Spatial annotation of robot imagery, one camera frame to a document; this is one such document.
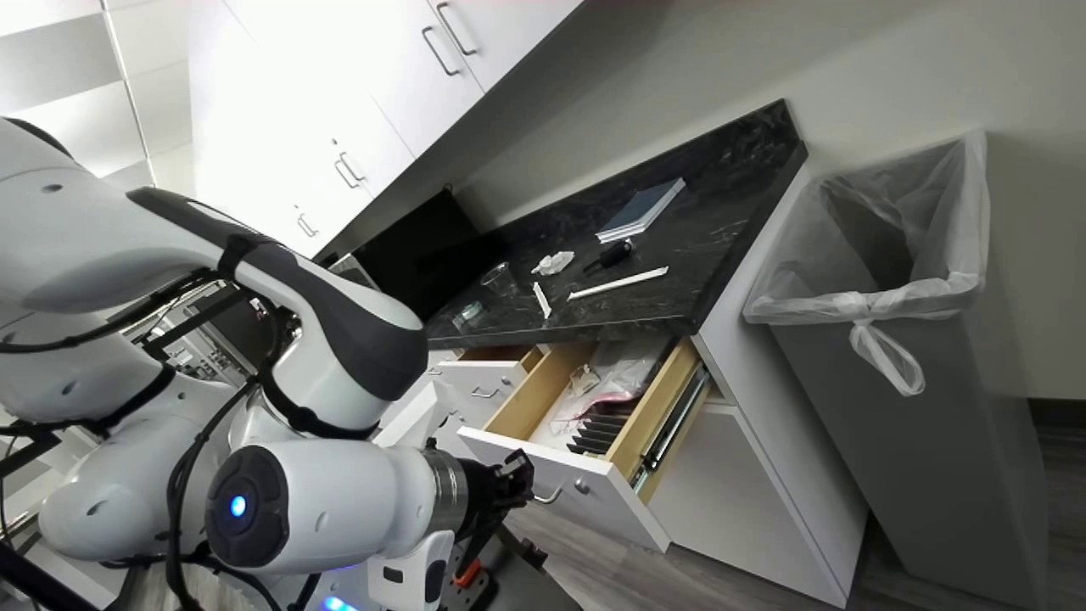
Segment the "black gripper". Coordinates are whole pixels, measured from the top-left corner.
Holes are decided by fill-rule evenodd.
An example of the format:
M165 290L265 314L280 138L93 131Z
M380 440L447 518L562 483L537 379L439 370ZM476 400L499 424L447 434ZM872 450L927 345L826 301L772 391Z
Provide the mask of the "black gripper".
M499 464L463 461L470 483L470 514L457 527L463 535L496 529L510 508L533 499L533 461L525 450L510 450Z

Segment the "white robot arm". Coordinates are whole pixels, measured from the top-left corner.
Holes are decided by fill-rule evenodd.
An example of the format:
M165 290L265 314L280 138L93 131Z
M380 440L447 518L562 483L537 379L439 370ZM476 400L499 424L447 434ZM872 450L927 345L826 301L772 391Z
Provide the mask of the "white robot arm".
M224 286L280 334L241 379L198 375L141 325ZM227 213L118 189L23 120L0 122L0 387L19 432L89 428L99 447L41 503L46 546L241 579L363 568L371 597L429 611L533 464L384 434L429 368L420 319Z

